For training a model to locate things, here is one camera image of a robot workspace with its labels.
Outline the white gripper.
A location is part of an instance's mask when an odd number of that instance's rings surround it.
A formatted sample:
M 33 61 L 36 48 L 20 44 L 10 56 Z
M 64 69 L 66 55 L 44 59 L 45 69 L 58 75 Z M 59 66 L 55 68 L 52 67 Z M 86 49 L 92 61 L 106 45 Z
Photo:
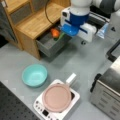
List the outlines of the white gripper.
M 71 37 L 78 36 L 87 42 L 91 42 L 97 28 L 88 23 L 89 14 L 89 7 L 65 8 L 61 11 L 61 30 Z

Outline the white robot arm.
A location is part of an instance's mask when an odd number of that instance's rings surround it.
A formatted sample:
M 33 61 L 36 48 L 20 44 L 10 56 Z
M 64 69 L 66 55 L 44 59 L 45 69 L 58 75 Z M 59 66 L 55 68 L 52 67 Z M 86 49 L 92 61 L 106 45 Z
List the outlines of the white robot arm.
M 91 6 L 111 14 L 120 9 L 120 0 L 70 0 L 70 6 L 61 11 L 60 30 L 91 42 L 97 32 L 96 27 L 87 23 Z

